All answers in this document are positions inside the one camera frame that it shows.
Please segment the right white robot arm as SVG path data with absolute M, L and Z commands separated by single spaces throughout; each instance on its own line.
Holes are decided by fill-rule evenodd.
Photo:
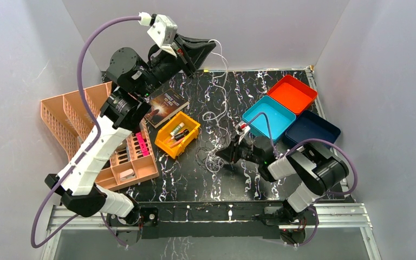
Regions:
M 265 210 L 260 218 L 298 224 L 305 210 L 344 179 L 347 165 L 320 142 L 307 142 L 301 150 L 290 151 L 278 157 L 274 143 L 265 136 L 256 137 L 249 144 L 236 135 L 229 145 L 215 155 L 228 163 L 243 159 L 257 165 L 260 176 L 271 183 L 296 174 L 301 183 L 276 210 Z

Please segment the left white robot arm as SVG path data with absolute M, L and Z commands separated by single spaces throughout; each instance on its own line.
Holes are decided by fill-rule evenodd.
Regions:
M 112 55 L 106 75 L 114 89 L 94 120 L 93 129 L 69 164 L 45 178 L 67 209 L 83 217 L 98 212 L 115 215 L 126 225 L 139 221 L 139 204 L 126 194 L 101 187 L 96 178 L 117 147 L 138 131 L 151 110 L 145 99 L 179 72 L 193 76 L 215 47 L 213 40 L 176 35 L 171 53 L 153 45 L 147 60 L 130 47 Z

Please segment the black marker in bin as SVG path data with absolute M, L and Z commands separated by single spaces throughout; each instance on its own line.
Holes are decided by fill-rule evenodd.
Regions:
M 179 141 L 179 140 L 181 140 L 182 138 L 184 138 L 186 135 L 188 135 L 189 134 L 189 130 L 188 129 L 184 129 L 183 131 L 181 131 L 181 132 L 179 132 L 178 134 L 176 134 L 175 136 L 173 136 L 172 137 L 172 140 L 175 140 L 175 141 Z

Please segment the green white glue stick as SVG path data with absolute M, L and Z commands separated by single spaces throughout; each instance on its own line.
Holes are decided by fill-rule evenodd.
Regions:
M 171 132 L 170 132 L 170 136 L 173 137 L 176 134 L 178 134 L 181 129 L 183 129 L 183 127 L 185 126 L 185 124 L 183 122 L 179 123 Z

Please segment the yellow plastic bin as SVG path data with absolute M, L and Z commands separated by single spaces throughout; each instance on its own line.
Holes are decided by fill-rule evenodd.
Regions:
M 157 133 L 155 145 L 176 159 L 198 137 L 200 123 L 183 112 L 178 112 Z

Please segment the teal square tray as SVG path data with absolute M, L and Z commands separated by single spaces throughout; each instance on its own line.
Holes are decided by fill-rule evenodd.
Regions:
M 269 124 L 267 125 L 264 115 L 260 115 L 250 124 L 250 132 L 255 137 L 269 137 L 268 129 L 270 128 L 272 140 L 275 144 L 296 120 L 296 115 L 293 112 L 268 95 L 263 96 L 247 109 L 242 115 L 242 120 L 245 123 L 250 122 L 260 112 L 267 116 Z

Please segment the dark paperback book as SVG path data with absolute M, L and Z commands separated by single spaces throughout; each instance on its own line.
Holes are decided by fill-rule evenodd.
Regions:
M 149 104 L 151 109 L 145 115 L 145 119 L 157 128 L 179 111 L 189 105 L 189 100 L 178 94 L 173 89 L 168 89 L 157 97 L 153 98 Z

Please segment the navy square tray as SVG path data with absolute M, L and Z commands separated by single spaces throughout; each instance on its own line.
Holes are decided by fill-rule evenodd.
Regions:
M 340 134 L 341 130 L 337 126 L 319 115 L 305 110 L 284 132 L 282 141 L 290 147 L 311 138 L 322 139 L 333 144 Z

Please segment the orange square tray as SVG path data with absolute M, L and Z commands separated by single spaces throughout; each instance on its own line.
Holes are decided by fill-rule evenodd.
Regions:
M 300 115 L 315 101 L 318 93 L 297 78 L 286 75 L 268 90 L 267 95 L 294 114 Z

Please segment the peach plastic file organizer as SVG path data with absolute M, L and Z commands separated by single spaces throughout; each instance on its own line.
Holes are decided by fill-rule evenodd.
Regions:
M 41 118 L 63 147 L 69 160 L 74 157 L 94 126 L 78 91 L 41 100 Z M 97 184 L 117 191 L 159 176 L 145 120 L 141 120 L 140 130 L 150 155 L 143 156 L 136 136 L 129 135 L 100 171 L 95 180 Z M 130 168 L 134 170 L 136 177 L 121 182 L 119 173 Z

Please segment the white tape dispenser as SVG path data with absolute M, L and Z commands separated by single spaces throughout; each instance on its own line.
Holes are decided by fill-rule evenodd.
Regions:
M 135 172 L 131 168 L 119 173 L 119 180 L 121 182 L 131 180 L 135 177 L 136 177 Z

